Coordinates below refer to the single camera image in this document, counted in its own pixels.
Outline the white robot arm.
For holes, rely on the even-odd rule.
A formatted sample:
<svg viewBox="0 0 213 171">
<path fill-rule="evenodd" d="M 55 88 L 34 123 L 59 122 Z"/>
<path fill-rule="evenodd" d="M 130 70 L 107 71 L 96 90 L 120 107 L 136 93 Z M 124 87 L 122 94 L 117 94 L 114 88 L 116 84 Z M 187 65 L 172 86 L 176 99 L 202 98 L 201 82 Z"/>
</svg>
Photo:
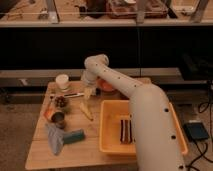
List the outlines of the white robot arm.
<svg viewBox="0 0 213 171">
<path fill-rule="evenodd" d="M 93 85 L 98 77 L 129 98 L 138 171 L 186 171 L 169 99 L 157 85 L 144 84 L 108 67 L 100 54 L 87 57 L 82 81 Z"/>
</svg>

